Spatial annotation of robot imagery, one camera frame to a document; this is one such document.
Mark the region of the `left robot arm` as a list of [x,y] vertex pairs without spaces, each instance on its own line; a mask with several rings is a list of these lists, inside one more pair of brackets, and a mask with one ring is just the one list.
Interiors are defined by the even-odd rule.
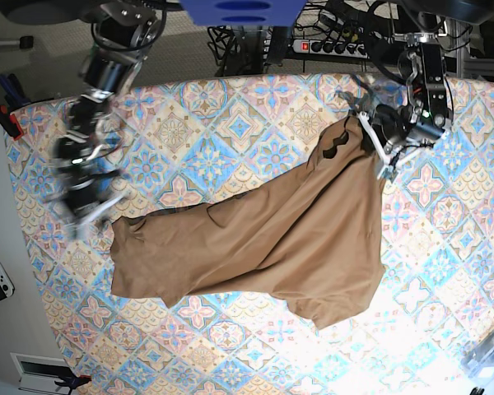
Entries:
[[356,100],[353,111],[380,158],[377,178],[392,181],[398,167],[435,145],[454,115],[439,42],[448,32],[446,19],[401,5],[389,14],[382,30],[377,14],[382,4],[369,6],[361,40],[368,59],[404,88],[407,101],[399,107],[383,104],[371,85],[362,82],[366,94]]

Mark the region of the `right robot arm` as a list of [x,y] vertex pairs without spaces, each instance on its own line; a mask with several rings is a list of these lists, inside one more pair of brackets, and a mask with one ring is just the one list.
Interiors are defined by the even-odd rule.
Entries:
[[54,144],[51,164],[62,189],[46,198],[63,205],[72,239],[84,238],[93,222],[105,222],[106,212],[124,198],[107,186],[120,170],[97,168],[119,149],[101,133],[112,101],[133,83],[167,16],[165,1],[103,1],[86,14],[94,42],[81,71],[86,89],[72,102],[67,130]]

